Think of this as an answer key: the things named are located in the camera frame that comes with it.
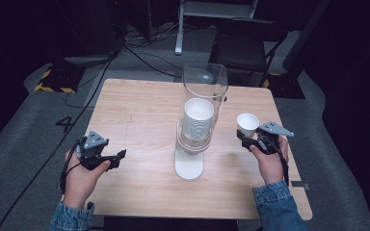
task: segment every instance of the black wire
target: black wire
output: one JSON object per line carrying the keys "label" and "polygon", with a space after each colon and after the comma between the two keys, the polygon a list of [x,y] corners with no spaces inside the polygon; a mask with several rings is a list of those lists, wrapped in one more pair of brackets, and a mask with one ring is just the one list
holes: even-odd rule
{"label": "black wire", "polygon": [[[82,88],[83,86],[87,85],[90,81],[92,81],[93,79],[95,79],[97,77],[97,75],[100,73],[100,69],[103,68],[105,64],[103,64],[98,70],[97,70],[97,73],[88,81],[86,81],[85,83],[83,83],[82,85],[80,85],[79,87],[77,87],[77,89],[80,89]],[[69,107],[71,108],[83,108],[83,106],[75,106],[75,105],[71,105],[71,104],[68,104],[67,103],[67,99],[68,97],[71,95],[71,92],[69,92],[67,95],[66,95],[66,98],[65,98],[65,104],[68,105]]]}
{"label": "black wire", "polygon": [[263,140],[266,140],[277,152],[278,156],[280,157],[281,160],[281,166],[283,167],[283,176],[284,176],[284,181],[286,182],[287,186],[289,185],[289,175],[288,175],[288,165],[286,159],[283,157],[283,153],[281,152],[280,148],[277,148],[274,143],[272,143],[267,137],[263,136]]}
{"label": "black wire", "polygon": [[73,147],[70,149],[70,151],[68,152],[68,155],[67,155],[67,159],[65,161],[65,165],[63,166],[63,170],[62,170],[62,173],[64,174],[67,174],[68,172],[67,171],[67,167],[68,167],[68,163],[70,163],[70,160],[71,160],[71,156],[73,155],[73,152],[74,150],[76,150],[76,147],[77,145],[79,144],[78,141],[76,141],[73,145]]}
{"label": "black wire", "polygon": [[[160,32],[160,29],[156,29],[157,32],[154,33],[153,35],[151,35],[151,41],[148,41],[148,40],[145,40],[144,37],[142,36],[137,36],[134,32],[134,36],[131,37],[131,38],[127,38],[126,40],[131,40],[131,39],[141,39],[141,44],[132,44],[132,43],[128,43],[126,42],[125,44],[131,48],[139,48],[139,47],[147,47],[147,46],[150,46],[152,43],[156,42],[156,41],[162,41],[162,40],[165,40],[165,39],[168,39],[169,37],[173,36],[173,33],[175,32],[175,27],[178,25],[179,23],[176,23],[174,24],[173,26],[171,26],[170,28],[168,28],[167,30],[163,31],[163,32]],[[171,33],[167,36],[165,36],[165,34],[167,32],[171,31]]]}
{"label": "black wire", "polygon": [[137,54],[137,55],[148,55],[148,56],[156,57],[156,58],[158,58],[158,59],[160,59],[160,60],[164,61],[165,63],[167,63],[167,64],[169,64],[169,65],[171,65],[171,66],[173,66],[173,67],[175,67],[175,68],[178,68],[178,69],[182,70],[182,67],[179,67],[179,66],[177,66],[177,65],[175,65],[175,64],[172,64],[172,63],[170,63],[170,62],[168,62],[168,61],[164,60],[164,59],[163,59],[162,57],[160,57],[160,56],[151,55],[151,54],[148,54],[148,53],[145,53],[145,52],[137,52],[136,54]]}
{"label": "black wire", "polygon": [[67,176],[68,176],[68,174],[69,174],[73,169],[75,169],[76,167],[78,167],[78,166],[80,166],[80,165],[81,165],[81,163],[76,164],[75,166],[71,167],[71,168],[68,170],[68,172],[66,172],[65,177],[67,177]]}
{"label": "black wire", "polygon": [[26,185],[26,187],[23,189],[23,191],[20,193],[20,195],[16,198],[16,200],[13,202],[13,204],[11,205],[11,207],[8,209],[8,211],[6,212],[6,214],[2,217],[1,221],[0,221],[0,229],[3,225],[3,223],[5,222],[6,218],[8,217],[9,213],[12,211],[12,209],[14,208],[14,206],[16,205],[16,203],[20,200],[20,198],[23,196],[23,194],[26,193],[26,191],[29,189],[29,187],[31,187],[32,183],[36,180],[36,178],[39,176],[39,174],[41,173],[41,171],[44,169],[44,167],[46,167],[46,165],[49,163],[49,161],[53,158],[53,156],[55,155],[55,153],[57,152],[57,150],[59,149],[59,147],[62,145],[62,143],[65,141],[67,135],[70,133],[70,131],[72,130],[72,128],[74,127],[74,125],[76,124],[77,120],[82,116],[82,114],[86,111],[87,107],[90,105],[90,103],[92,102],[93,98],[94,98],[94,95],[95,93],[97,92],[99,86],[100,86],[100,83],[104,77],[104,74],[107,70],[107,68],[109,67],[111,61],[109,61],[103,71],[103,74],[101,75],[101,79],[100,81],[98,82],[98,85],[97,87],[95,88],[94,90],[94,93],[92,94],[92,97],[90,98],[89,102],[87,103],[87,105],[84,107],[84,109],[80,112],[80,114],[76,117],[76,119],[74,120],[74,122],[70,125],[70,128],[66,131],[66,133],[63,135],[62,139],[59,141],[59,143],[56,145],[55,149],[52,151],[52,153],[49,155],[49,157],[46,159],[46,161],[43,163],[43,165],[39,168],[39,170],[37,171],[37,173],[33,176],[33,178],[29,181],[29,183]]}
{"label": "black wire", "polygon": [[139,55],[137,55],[137,54],[136,54],[134,51],[132,51],[130,48],[128,48],[128,47],[127,47],[127,46],[125,46],[125,45],[124,45],[124,47],[125,47],[125,49],[127,49],[131,54],[135,55],[135,56],[136,56],[138,59],[140,59],[144,64],[146,64],[147,66],[151,67],[152,69],[154,69],[154,70],[156,70],[156,71],[158,71],[158,72],[160,72],[160,73],[163,73],[163,74],[165,74],[165,75],[172,76],[172,77],[174,77],[174,78],[179,78],[179,79],[181,79],[181,78],[182,78],[181,76],[173,75],[173,74],[169,74],[169,73],[167,73],[167,72],[164,72],[164,71],[162,71],[162,70],[159,70],[159,69],[155,68],[154,66],[150,65],[150,64],[149,64],[149,63],[147,63],[145,60],[143,60]]}

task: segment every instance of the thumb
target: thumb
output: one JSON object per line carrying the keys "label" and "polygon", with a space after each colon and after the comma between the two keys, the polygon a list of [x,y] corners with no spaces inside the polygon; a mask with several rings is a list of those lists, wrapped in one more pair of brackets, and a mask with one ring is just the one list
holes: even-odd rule
{"label": "thumb", "polygon": [[253,153],[253,155],[254,155],[255,157],[257,157],[257,155],[259,155],[259,154],[261,153],[261,151],[259,150],[259,148],[258,148],[258,147],[256,147],[255,145],[251,145],[251,146],[249,147],[249,149],[251,150],[251,153]]}
{"label": "thumb", "polygon": [[99,166],[97,166],[95,169],[92,170],[92,173],[96,175],[97,177],[100,177],[101,174],[103,174],[108,167],[110,166],[111,162],[110,161],[105,161],[101,163]]}

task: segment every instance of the small white paper cup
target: small white paper cup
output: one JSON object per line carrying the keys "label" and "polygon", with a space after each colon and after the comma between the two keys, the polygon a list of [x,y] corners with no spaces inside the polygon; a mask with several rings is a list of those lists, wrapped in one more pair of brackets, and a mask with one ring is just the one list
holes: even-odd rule
{"label": "small white paper cup", "polygon": [[240,130],[245,137],[252,138],[256,129],[259,127],[259,119],[252,114],[240,114],[236,118],[237,129]]}

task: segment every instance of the denim jacket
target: denim jacket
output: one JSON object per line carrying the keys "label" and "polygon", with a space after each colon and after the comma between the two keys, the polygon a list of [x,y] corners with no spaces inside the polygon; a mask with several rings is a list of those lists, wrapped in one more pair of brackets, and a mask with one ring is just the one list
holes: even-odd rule
{"label": "denim jacket", "polygon": [[[253,189],[253,192],[263,230],[307,230],[284,181]],[[88,210],[76,210],[60,202],[50,222],[49,231],[90,230],[93,212],[92,203],[88,204]]]}
{"label": "denim jacket", "polygon": [[285,181],[253,189],[263,230],[307,230]]}

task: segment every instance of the wooden table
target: wooden table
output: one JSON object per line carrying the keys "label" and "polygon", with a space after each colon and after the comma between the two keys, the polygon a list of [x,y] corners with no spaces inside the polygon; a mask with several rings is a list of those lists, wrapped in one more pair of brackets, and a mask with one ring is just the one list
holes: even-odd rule
{"label": "wooden table", "polygon": [[[155,218],[259,218],[254,187],[264,185],[254,156],[236,137],[236,116],[251,113],[260,123],[281,124],[267,89],[229,87],[204,172],[193,182],[174,170],[176,122],[182,114],[181,83],[108,79],[87,134],[110,140],[102,155],[127,149],[119,168],[105,172],[89,198],[104,216]],[[290,181],[301,181],[289,151]],[[291,187],[303,219],[312,218],[303,187]]]}

